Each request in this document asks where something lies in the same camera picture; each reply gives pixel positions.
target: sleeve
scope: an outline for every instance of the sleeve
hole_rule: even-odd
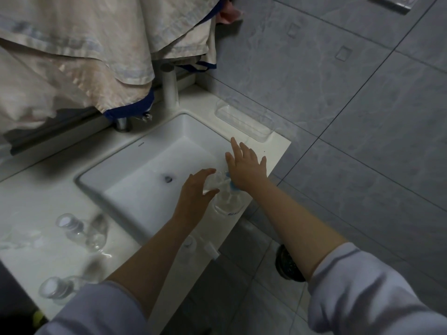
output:
[[[447,318],[424,305],[405,279],[352,243],[333,250],[310,282],[309,327],[335,334],[447,334]]]
[[[139,303],[115,282],[86,285],[36,335],[148,334]]]

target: soap dish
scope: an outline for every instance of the soap dish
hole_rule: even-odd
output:
[[[270,128],[267,128],[247,114],[230,106],[223,100],[217,101],[215,115],[259,142],[267,141],[273,132]]]

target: blue trim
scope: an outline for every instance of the blue trim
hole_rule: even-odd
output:
[[[211,11],[208,13],[207,16],[205,16],[202,21],[200,21],[198,24],[196,24],[196,26],[198,26],[201,23],[207,22],[209,19],[213,18],[214,16],[216,16],[224,7],[226,0],[219,0],[218,3],[214,6],[213,9],[211,9]]]
[[[113,121],[123,117],[141,115],[150,109],[153,102],[154,102],[154,90],[151,88],[149,90],[148,95],[144,99],[141,99],[140,101],[137,101],[132,104],[128,104],[126,106],[107,109],[104,112],[104,116],[109,120]]]
[[[204,73],[209,69],[216,69],[217,65],[213,65],[211,63],[208,62],[204,62],[204,61],[199,61],[196,63],[199,66],[204,66],[207,67],[206,69],[202,70],[202,69],[197,69],[196,67],[194,67],[193,65],[178,65],[177,67],[183,68],[186,71],[190,72],[190,73]]]

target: countertop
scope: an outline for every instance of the countertop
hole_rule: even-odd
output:
[[[163,102],[155,104],[151,109],[152,123],[133,120],[129,133],[104,129],[0,182],[0,233],[12,227],[17,235],[28,235],[33,240],[22,248],[0,250],[0,259],[49,319],[62,307],[37,293],[48,277],[79,275],[101,281],[140,247],[75,185],[77,175],[182,113],[191,115],[227,140],[234,136],[253,148],[259,157],[265,155],[268,174],[290,145],[290,141],[275,132],[260,143],[220,120],[214,115],[219,98],[196,85],[181,91],[179,98],[177,109],[166,109]],[[101,253],[89,254],[66,238],[55,226],[56,218],[64,213],[86,221],[101,218],[107,222],[107,244]],[[203,249],[204,242],[212,242],[219,248],[241,214],[225,221],[215,221],[205,214],[193,232],[200,239],[198,249]],[[210,260],[207,253],[197,251],[187,267],[174,262],[149,319],[151,333],[159,334],[163,330]]]

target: sink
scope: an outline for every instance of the sink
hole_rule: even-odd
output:
[[[225,170],[228,140],[181,114],[75,179],[103,211],[143,244],[171,218],[182,185],[202,168]]]

